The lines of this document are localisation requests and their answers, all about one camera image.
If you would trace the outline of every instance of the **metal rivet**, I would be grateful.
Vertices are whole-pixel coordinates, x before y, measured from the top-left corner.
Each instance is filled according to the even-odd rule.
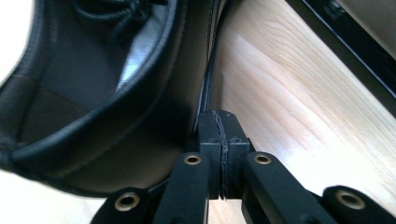
[[[361,210],[366,206],[366,204],[360,197],[345,190],[341,190],[341,189],[338,190],[335,193],[335,197],[337,198],[338,202],[340,202],[341,204],[355,210]]]
[[[272,160],[271,160],[271,158],[269,158],[268,156],[259,154],[259,155],[256,155],[256,156],[254,157],[254,161],[257,162],[257,163],[259,163],[259,164],[266,165],[266,164],[271,163]]]
[[[196,165],[200,163],[201,160],[202,160],[201,157],[196,155],[191,155],[184,158],[184,162],[186,162],[188,165]]]
[[[133,192],[122,194],[115,202],[114,206],[120,212],[127,212],[139,204],[140,198]]]

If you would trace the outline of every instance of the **brass grommet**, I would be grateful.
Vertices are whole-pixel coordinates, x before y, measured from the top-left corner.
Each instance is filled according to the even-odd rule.
[[[133,192],[122,194],[115,202],[114,206],[120,212],[127,212],[139,204],[140,198]]]
[[[196,165],[201,161],[202,161],[201,157],[196,155],[190,155],[184,158],[184,162],[186,162],[188,165]]]
[[[258,154],[256,156],[254,156],[254,161],[259,164],[266,165],[266,164],[271,163],[272,160],[271,160],[271,158],[269,158],[266,155]]]
[[[360,197],[345,190],[341,190],[341,189],[338,190],[335,193],[335,197],[337,198],[338,202],[340,202],[341,204],[355,210],[361,210],[366,206],[366,204]]]

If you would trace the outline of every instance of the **wood grain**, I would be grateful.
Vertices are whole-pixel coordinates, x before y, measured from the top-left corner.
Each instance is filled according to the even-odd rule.
[[[245,0],[221,39],[223,108],[317,194],[358,189],[396,215],[396,120],[281,0]],[[88,223],[103,200],[0,172],[1,223]],[[243,223],[211,202],[209,223]]]

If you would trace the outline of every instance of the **stitching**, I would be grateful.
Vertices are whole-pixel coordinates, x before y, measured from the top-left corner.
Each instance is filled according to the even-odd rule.
[[[12,154],[11,154],[10,151],[9,151],[9,152],[8,152],[8,154],[9,154],[8,158],[9,158],[9,161],[10,161],[10,167],[12,166],[12,167],[14,168],[14,170],[15,170],[15,173],[17,173],[17,174],[19,174],[19,175],[22,175],[22,176],[25,176],[25,177],[28,177],[28,178],[31,178],[31,179],[34,179],[34,180],[46,182],[47,184],[52,185],[52,186],[55,187],[55,188],[58,188],[58,189],[61,189],[61,190],[64,190],[64,191],[68,191],[68,192],[71,192],[71,193],[74,193],[74,194],[85,195],[85,196],[86,196],[86,195],[90,195],[90,196],[93,196],[93,197],[103,197],[103,196],[107,196],[108,194],[98,193],[98,192],[94,192],[94,191],[90,191],[90,190],[85,190],[85,189],[79,189],[79,188],[76,188],[76,187],[71,187],[71,186],[69,186],[69,185],[67,185],[67,184],[65,184],[65,183],[61,183],[61,182],[59,182],[59,181],[64,180],[65,178],[69,177],[70,175],[75,175],[75,174],[79,173],[79,172],[82,171],[84,168],[86,168],[86,167],[90,166],[92,163],[96,162],[99,158],[105,156],[108,152],[111,151],[111,149],[112,149],[113,147],[115,147],[116,145],[118,145],[123,139],[125,139],[125,138],[128,137],[128,136],[130,136],[131,133],[132,133],[132,131],[134,130],[134,128],[135,128],[138,124],[140,124],[141,122],[143,122],[143,121],[149,116],[149,114],[151,113],[151,111],[152,111],[152,109],[154,108],[154,106],[160,101],[161,96],[163,95],[163,92],[164,92],[165,89],[166,89],[166,86],[167,86],[167,85],[165,85],[165,86],[163,87],[163,89],[160,91],[160,93],[159,93],[159,95],[157,96],[157,98],[154,100],[153,104],[148,108],[147,112],[139,119],[138,122],[136,122],[136,123],[134,123],[132,126],[130,126],[129,130],[127,130],[127,131],[124,133],[124,135],[121,135],[121,136],[119,137],[118,140],[114,141],[114,142],[113,142],[109,147],[107,147],[107,149],[106,149],[105,151],[103,151],[100,155],[98,155],[96,158],[94,158],[94,159],[92,159],[92,160],[90,160],[90,161],[84,163],[83,165],[80,165],[76,170],[74,170],[74,171],[72,171],[72,172],[70,172],[70,173],[68,173],[68,174],[60,175],[60,176],[55,177],[55,178],[48,178],[48,177],[45,177],[45,176],[43,176],[43,175],[35,175],[35,174],[30,173],[30,172],[28,172],[28,171],[25,171],[23,168],[19,167],[19,166],[15,163],[15,161],[13,160]]]
[[[46,30],[44,31],[44,33],[46,33],[46,35],[48,35],[48,40],[49,41],[48,42],[46,41],[46,43],[39,43],[40,45],[43,45],[42,48],[44,49],[43,50],[43,52],[44,52],[43,53],[44,54],[44,57],[43,57],[44,60],[40,60],[40,65],[38,66],[37,73],[47,74],[47,71],[48,71],[49,67],[45,66],[45,64],[50,64],[50,62],[52,61],[52,59],[50,57],[50,53],[54,50],[54,44],[55,44],[55,40],[56,40],[56,38],[55,38],[56,32],[55,31],[57,29],[55,29],[56,21],[53,19],[54,17],[53,16],[49,16],[50,14],[53,13],[53,11],[50,10],[51,7],[45,7],[44,3],[42,3],[42,6],[43,6],[42,7],[42,11],[35,12],[37,14],[38,13],[43,13],[42,17],[38,19],[37,23],[43,23],[44,20],[46,19],[46,17],[49,17],[49,26],[50,26],[50,28],[48,29],[48,31],[46,31]],[[40,39],[38,39],[37,41],[42,42],[42,38],[43,37],[40,36],[39,38]],[[31,105],[34,103],[34,101],[35,101],[35,99],[36,99],[36,97],[37,97],[37,95],[38,95],[38,93],[40,91],[40,86],[41,85],[35,87],[35,90],[34,90],[34,92],[31,95],[31,99],[32,100],[26,105],[26,109],[23,112],[23,116],[21,118],[20,127],[18,129],[18,133],[17,133],[17,136],[16,136],[17,142],[21,141],[21,135],[23,133],[23,126],[25,125],[27,117],[30,114],[30,111],[32,109]]]
[[[215,42],[216,42],[216,35],[217,35],[217,31],[218,31],[220,4],[221,4],[221,0],[218,0],[217,1],[217,8],[216,8],[215,22],[214,22],[215,23],[215,27],[213,28],[212,51],[213,51],[213,46],[215,45]]]
[[[186,13],[184,13],[183,18],[182,18],[182,21],[185,21],[185,20],[186,20],[185,17],[186,17]],[[182,43],[182,42],[183,42],[182,39],[184,38],[184,35],[180,35],[180,34],[179,34],[179,36],[180,36],[180,43]],[[174,64],[172,65],[172,70],[170,71],[170,74],[172,74],[172,73],[173,73],[173,70],[175,69],[175,63],[176,63],[176,61],[177,61],[177,58],[174,60]],[[135,128],[139,127],[140,124],[141,124],[144,120],[146,120],[147,117],[151,114],[151,112],[153,111],[153,109],[155,108],[155,106],[156,106],[156,105],[160,102],[160,100],[162,99],[162,96],[163,96],[163,94],[164,94],[164,92],[165,92],[165,90],[166,90],[166,88],[167,88],[167,86],[168,86],[167,84],[169,83],[169,80],[170,80],[170,79],[171,79],[171,78],[169,77],[168,80],[166,81],[165,85],[164,85],[164,86],[162,87],[162,89],[159,91],[157,97],[154,99],[153,103],[148,107],[148,110],[145,112],[145,114],[144,114],[141,118],[139,118],[139,119],[137,120],[137,122],[135,122],[133,125],[131,125],[131,126],[128,128],[127,131],[125,131],[123,134],[120,134],[120,135],[119,135],[119,138],[118,138],[117,140],[113,141],[108,147],[106,147],[106,149],[105,149],[102,153],[98,154],[97,156],[95,156],[95,157],[94,157],[93,159],[91,159],[90,161],[87,161],[87,162],[81,164],[79,167],[76,167],[76,169],[74,169],[73,171],[70,171],[70,172],[68,172],[68,173],[66,173],[66,174],[58,175],[58,176],[52,178],[52,180],[53,180],[53,181],[62,181],[62,180],[64,180],[64,179],[66,179],[67,177],[71,176],[71,175],[75,175],[75,174],[78,174],[78,173],[82,172],[82,170],[83,170],[84,168],[89,167],[91,164],[95,163],[95,162],[98,161],[100,158],[104,157],[107,153],[111,152],[112,149],[114,149],[114,148],[116,148],[117,146],[119,146],[119,145],[122,143],[122,141],[123,141],[124,139],[128,138],[128,137],[134,132]]]
[[[206,30],[206,64],[209,62],[209,49],[210,49],[210,34],[212,33],[212,22],[213,22],[213,8],[215,0],[210,1],[209,16],[207,18],[207,30]]]

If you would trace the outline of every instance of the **black metal frame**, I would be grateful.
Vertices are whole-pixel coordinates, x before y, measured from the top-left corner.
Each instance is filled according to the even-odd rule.
[[[202,113],[195,143],[198,151],[178,158],[166,184],[115,192],[92,224],[206,223],[208,202],[219,196],[241,199],[248,224],[396,223],[354,189],[328,188],[323,197],[310,193],[275,156],[256,152],[229,112]]]
[[[335,0],[286,0],[396,117],[396,61]]]

